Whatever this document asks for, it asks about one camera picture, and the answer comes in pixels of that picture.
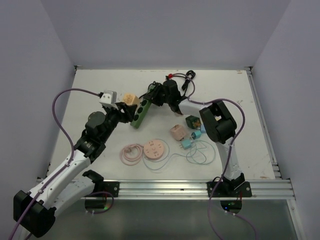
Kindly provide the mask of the light pink cube adapter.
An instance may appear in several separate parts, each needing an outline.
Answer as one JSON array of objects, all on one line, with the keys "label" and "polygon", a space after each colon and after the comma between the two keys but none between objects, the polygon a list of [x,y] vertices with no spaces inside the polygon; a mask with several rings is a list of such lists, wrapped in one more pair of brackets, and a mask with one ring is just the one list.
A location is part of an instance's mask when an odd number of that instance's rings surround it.
[{"label": "light pink cube adapter", "polygon": [[181,141],[187,136],[187,131],[182,125],[176,124],[170,129],[170,134],[176,141]]}]

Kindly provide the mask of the pink round socket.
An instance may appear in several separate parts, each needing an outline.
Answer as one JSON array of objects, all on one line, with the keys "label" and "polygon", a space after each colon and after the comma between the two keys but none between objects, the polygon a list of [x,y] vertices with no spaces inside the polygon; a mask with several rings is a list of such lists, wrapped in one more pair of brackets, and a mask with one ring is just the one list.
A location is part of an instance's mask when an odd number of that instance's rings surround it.
[{"label": "pink round socket", "polygon": [[148,160],[159,160],[165,153],[164,143],[159,139],[152,139],[144,144],[143,154]]}]

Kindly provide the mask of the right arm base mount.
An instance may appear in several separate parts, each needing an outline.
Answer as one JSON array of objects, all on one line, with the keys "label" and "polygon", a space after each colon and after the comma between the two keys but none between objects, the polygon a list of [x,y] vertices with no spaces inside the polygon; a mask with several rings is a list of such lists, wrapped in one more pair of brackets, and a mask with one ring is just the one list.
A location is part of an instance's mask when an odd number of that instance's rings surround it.
[{"label": "right arm base mount", "polygon": [[214,198],[250,198],[252,196],[251,185],[246,181],[243,173],[232,180],[228,180],[226,177],[223,177],[221,183],[218,184],[213,193]]}]

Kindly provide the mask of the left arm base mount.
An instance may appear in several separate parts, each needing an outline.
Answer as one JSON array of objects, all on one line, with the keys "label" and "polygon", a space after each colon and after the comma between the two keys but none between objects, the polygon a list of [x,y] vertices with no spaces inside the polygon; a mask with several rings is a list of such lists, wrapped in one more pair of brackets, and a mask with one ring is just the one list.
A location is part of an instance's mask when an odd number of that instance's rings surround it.
[{"label": "left arm base mount", "polygon": [[82,174],[83,177],[89,178],[94,183],[93,192],[108,192],[117,198],[119,196],[120,182],[115,180],[105,180],[99,173],[88,170]]}]

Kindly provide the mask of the dark green cube adapter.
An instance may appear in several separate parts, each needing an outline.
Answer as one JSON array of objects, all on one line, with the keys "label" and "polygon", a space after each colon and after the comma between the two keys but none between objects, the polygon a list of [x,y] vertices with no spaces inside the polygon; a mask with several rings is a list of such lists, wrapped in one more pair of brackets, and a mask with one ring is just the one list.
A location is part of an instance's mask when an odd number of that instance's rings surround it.
[{"label": "dark green cube adapter", "polygon": [[197,129],[202,124],[200,118],[193,115],[186,117],[185,122],[190,129]]}]

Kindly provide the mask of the light blue charger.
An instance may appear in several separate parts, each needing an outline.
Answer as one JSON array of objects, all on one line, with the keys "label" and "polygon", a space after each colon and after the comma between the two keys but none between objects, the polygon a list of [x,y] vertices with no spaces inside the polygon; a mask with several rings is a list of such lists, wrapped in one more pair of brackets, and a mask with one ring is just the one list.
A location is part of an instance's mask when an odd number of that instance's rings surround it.
[{"label": "light blue charger", "polygon": [[202,134],[206,133],[206,129],[205,129],[205,126],[203,124],[200,126],[200,131],[201,131]]}]

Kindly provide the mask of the teal dual usb charger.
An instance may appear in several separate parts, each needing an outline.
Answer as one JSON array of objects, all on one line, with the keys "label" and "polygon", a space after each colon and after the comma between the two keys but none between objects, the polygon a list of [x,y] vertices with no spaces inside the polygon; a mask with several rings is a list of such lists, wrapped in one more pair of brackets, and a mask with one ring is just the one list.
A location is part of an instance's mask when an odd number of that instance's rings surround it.
[{"label": "teal dual usb charger", "polygon": [[196,139],[199,139],[202,135],[202,132],[200,130],[195,130],[191,133],[190,137],[193,139],[193,140],[196,140]]}]

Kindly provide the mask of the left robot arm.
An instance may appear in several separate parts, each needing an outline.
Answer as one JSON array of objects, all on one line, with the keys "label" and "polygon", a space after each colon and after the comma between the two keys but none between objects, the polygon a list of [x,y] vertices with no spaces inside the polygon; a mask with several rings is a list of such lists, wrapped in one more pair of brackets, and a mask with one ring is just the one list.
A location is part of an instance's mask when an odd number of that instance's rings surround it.
[{"label": "left robot arm", "polygon": [[76,175],[89,167],[105,150],[106,142],[118,123],[131,123],[137,105],[117,102],[88,116],[81,138],[60,166],[28,192],[18,191],[13,197],[13,219],[36,238],[53,226],[58,212],[57,197]]}]

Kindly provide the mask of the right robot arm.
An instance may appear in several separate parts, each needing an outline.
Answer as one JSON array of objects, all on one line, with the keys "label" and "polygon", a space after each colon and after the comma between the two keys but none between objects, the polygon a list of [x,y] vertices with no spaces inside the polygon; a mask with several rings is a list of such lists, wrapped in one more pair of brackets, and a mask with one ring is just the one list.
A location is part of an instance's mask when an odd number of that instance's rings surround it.
[{"label": "right robot arm", "polygon": [[[201,118],[207,136],[216,143],[218,148],[223,167],[221,175],[223,192],[227,196],[235,196],[245,182],[244,173],[234,150],[235,140],[243,130],[246,121],[242,108],[227,98],[218,98],[208,102],[192,100],[190,96],[181,95],[176,81],[172,79],[164,83],[152,83],[144,98],[157,106],[167,104],[174,113],[179,115],[193,115]],[[237,127],[236,120],[225,102],[239,109],[242,115],[240,127]]]}]

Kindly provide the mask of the green power strip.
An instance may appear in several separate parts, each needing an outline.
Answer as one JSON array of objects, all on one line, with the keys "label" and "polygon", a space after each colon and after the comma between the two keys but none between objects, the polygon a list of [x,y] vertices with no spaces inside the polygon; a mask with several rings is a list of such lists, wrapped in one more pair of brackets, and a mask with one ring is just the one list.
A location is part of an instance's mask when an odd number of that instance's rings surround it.
[{"label": "green power strip", "polygon": [[147,93],[143,96],[139,106],[137,107],[137,110],[136,110],[135,115],[133,117],[133,121],[130,123],[130,125],[135,129],[138,129],[141,126],[145,116],[148,113],[148,110],[149,110],[152,102],[149,99],[147,99],[147,95],[149,93],[151,93],[151,91],[153,89],[154,89],[154,86],[150,86],[148,88]]}]

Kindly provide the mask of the light teal charger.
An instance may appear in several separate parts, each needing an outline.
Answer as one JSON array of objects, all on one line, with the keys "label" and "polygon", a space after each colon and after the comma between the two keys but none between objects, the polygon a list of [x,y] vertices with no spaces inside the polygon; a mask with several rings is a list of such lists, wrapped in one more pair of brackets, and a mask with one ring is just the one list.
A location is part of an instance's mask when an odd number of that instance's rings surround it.
[{"label": "light teal charger", "polygon": [[180,147],[184,150],[188,150],[188,149],[191,149],[193,146],[193,140],[191,139],[183,139],[181,142],[180,142]]}]

